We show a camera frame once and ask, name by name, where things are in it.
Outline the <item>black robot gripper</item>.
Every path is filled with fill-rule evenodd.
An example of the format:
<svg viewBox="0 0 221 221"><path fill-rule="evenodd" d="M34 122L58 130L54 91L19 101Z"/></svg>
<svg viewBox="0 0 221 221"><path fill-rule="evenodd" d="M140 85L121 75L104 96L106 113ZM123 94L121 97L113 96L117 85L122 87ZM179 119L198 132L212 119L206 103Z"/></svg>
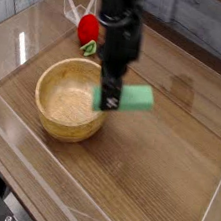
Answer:
<svg viewBox="0 0 221 221"><path fill-rule="evenodd" d="M101 102L104 111L119 108L122 77L128 64L138 59L142 36L142 18L137 14L114 14L104 12L102 25L105 27L104 44L98 55L102 61Z"/></svg>

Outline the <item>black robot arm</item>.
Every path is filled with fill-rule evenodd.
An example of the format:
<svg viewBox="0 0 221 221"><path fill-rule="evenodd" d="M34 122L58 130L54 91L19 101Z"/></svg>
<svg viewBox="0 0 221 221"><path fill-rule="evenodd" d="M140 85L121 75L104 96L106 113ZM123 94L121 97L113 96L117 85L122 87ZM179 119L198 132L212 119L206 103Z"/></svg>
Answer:
<svg viewBox="0 0 221 221"><path fill-rule="evenodd" d="M141 49L143 0L102 0L99 21L105 28L101 46L100 110L119 108L123 76Z"/></svg>

